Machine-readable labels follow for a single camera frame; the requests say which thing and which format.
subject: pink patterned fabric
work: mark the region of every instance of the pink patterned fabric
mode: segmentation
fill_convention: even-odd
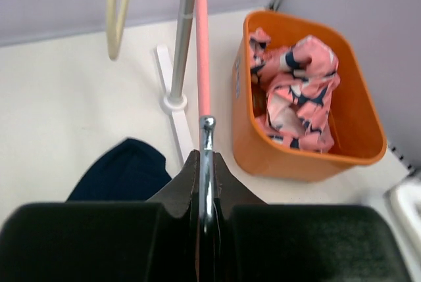
[[[334,145],[328,125],[332,91],[340,83],[336,55],[312,35],[267,51],[269,43],[261,28],[250,36],[252,81],[267,97],[266,114],[257,123],[282,145],[328,152]]]

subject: orange bin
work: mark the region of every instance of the orange bin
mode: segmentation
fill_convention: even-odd
[[[252,87],[249,33],[258,27],[271,36],[270,48],[292,46],[311,34],[329,45],[339,59],[341,83],[332,95],[329,125],[335,146],[329,153],[290,149],[269,139],[255,117],[265,112],[265,93]],[[253,175],[320,181],[356,165],[380,160],[385,135],[355,54],[333,29],[272,11],[252,12],[232,69],[232,139],[238,165]]]

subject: white plastic stand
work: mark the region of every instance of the white plastic stand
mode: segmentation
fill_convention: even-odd
[[[390,192],[390,203],[421,261],[421,180],[396,186]]]
[[[193,150],[193,141],[191,140],[189,125],[184,111],[187,106],[187,98],[185,95],[182,95],[182,101],[178,104],[170,101],[173,67],[168,47],[159,45],[157,47],[157,57],[164,93],[162,108],[170,116],[172,130],[178,146],[178,153],[183,165],[189,153]]]

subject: dark blue fabric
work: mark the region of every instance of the dark blue fabric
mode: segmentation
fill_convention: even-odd
[[[159,151],[144,142],[127,139],[92,165],[68,201],[147,200],[170,180],[165,157]]]
[[[293,70],[299,70],[300,69],[300,62],[297,62],[294,59],[294,54],[292,53],[292,51],[288,52],[285,55],[285,61],[287,63],[287,65],[292,68]]]

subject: curved handle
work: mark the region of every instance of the curved handle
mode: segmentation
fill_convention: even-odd
[[[107,44],[110,59],[117,59],[120,52],[124,23],[129,0],[121,0],[120,12],[116,18],[116,0],[107,0]]]

